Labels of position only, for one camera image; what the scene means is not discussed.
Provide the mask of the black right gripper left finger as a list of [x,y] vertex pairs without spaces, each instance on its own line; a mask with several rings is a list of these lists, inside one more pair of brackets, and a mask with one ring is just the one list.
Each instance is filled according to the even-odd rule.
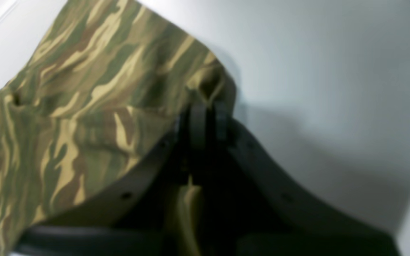
[[191,105],[122,178],[26,229],[15,256],[205,256],[209,108]]

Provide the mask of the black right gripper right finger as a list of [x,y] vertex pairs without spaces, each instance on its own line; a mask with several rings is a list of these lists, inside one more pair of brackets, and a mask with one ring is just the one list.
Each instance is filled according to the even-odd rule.
[[239,238],[244,256],[398,256],[394,240],[321,201],[296,183],[238,121],[225,104],[212,108],[212,128],[223,160],[230,163],[232,192],[254,224],[273,231],[250,231]]

